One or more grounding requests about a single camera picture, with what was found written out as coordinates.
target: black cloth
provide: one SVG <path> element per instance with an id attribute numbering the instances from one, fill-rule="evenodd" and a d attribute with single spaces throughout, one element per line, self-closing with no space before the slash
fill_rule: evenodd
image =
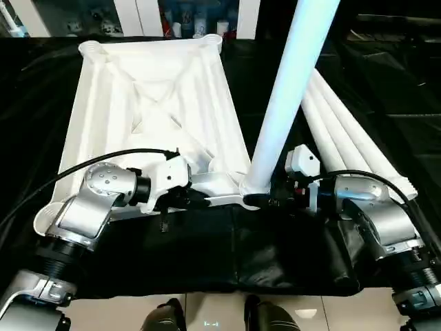
<path id="1" fill-rule="evenodd" d="M 103 39 L 105 41 L 149 40 Z M 57 172 L 82 57 L 82 39 L 2 39 L 0 137 L 2 209 L 6 214 Z M 250 154 L 254 151 L 283 43 L 233 41 L 221 55 Z M 418 204 L 440 231 L 441 47 L 328 41 L 317 67 L 399 172 L 420 193 Z M 286 152 L 306 143 L 318 155 L 299 112 Z M 42 192 L 17 213 L 0 252 L 0 287 L 35 244 Z M 225 206 L 112 223 L 95 254 L 84 261 L 79 297 L 244 290 L 274 294 L 350 295 L 387 285 L 351 224 L 250 212 Z"/>

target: tiled floor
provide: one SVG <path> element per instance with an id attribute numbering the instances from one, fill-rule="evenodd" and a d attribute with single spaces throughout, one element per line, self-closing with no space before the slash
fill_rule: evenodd
<path id="1" fill-rule="evenodd" d="M 65 308 L 72 331 L 138 331 L 157 305 L 177 297 L 185 310 L 189 331 L 242 331 L 246 294 L 177 294 L 79 300 Z M 368 289 L 349 298 L 260 296 L 280 305 L 302 331 L 398 331 L 401 317 L 387 288 Z"/>

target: table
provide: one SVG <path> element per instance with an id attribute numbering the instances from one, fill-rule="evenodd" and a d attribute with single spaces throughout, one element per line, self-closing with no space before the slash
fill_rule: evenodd
<path id="1" fill-rule="evenodd" d="M 59 166 L 86 39 L 0 40 L 0 137 L 3 208 L 0 216 Z M 115 39 L 97 39 L 100 42 Z M 152 40 L 149 38 L 118 41 Z M 221 55 L 247 149 L 254 151 L 271 94 L 280 41 L 231 41 Z M 418 189 L 418 205 L 441 233 L 441 47 L 327 41 L 318 69 L 398 171 Z M 318 155 L 302 112 L 286 152 L 306 143 Z M 0 252 L 0 288 L 38 240 L 34 213 L 51 190 L 17 214 Z M 350 223 L 294 219 L 238 206 L 113 223 L 84 261 L 78 296 L 106 298 L 191 291 L 351 295 L 387 285 Z"/>

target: person's foot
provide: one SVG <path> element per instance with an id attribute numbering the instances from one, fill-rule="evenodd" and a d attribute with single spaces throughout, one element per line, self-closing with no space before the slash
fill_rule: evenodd
<path id="1" fill-rule="evenodd" d="M 245 324 L 248 324 L 251 311 L 256 309 L 259 303 L 260 299 L 257 295 L 250 294 L 247 297 L 247 300 L 245 301 L 245 307 L 243 309 L 243 320 L 245 321 Z"/>
<path id="2" fill-rule="evenodd" d="M 184 309 L 182 309 L 181 302 L 177 298 L 171 298 L 167 303 L 159 305 L 158 308 L 170 305 L 174 308 L 174 316 L 176 318 L 176 324 L 180 331 L 187 331 L 187 325 L 185 324 Z"/>

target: white pillar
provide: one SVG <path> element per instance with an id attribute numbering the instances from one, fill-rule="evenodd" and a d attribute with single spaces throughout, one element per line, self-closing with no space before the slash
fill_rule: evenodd
<path id="1" fill-rule="evenodd" d="M 303 97 L 302 109 L 326 170 L 328 172 L 346 170 L 345 162 L 343 162 L 336 144 L 326 129 L 325 122 L 317 109 L 311 93 L 309 93 L 309 89 L 306 90 Z"/>
<path id="2" fill-rule="evenodd" d="M 269 191 L 271 175 L 286 142 L 311 71 L 340 0 L 299 0 L 243 194 Z"/>
<path id="3" fill-rule="evenodd" d="M 371 168 L 367 165 L 360 151 L 352 142 L 351 137 L 347 134 L 337 116 L 332 112 L 331 107 L 317 89 L 314 80 L 310 80 L 307 90 L 316 103 L 318 112 L 347 169 L 371 172 Z"/>

